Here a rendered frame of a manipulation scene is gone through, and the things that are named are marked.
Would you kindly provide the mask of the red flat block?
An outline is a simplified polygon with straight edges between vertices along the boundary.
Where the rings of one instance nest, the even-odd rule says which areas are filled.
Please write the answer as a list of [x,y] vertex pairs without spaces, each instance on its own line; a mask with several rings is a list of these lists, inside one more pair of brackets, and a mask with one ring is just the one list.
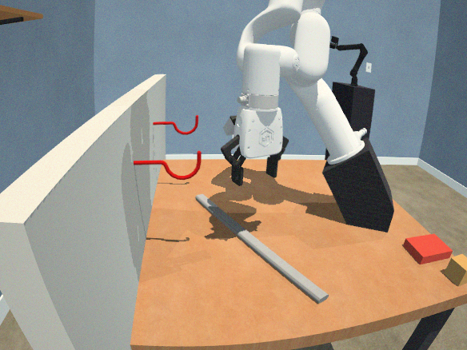
[[405,238],[403,246],[418,264],[448,259],[453,251],[435,234]]

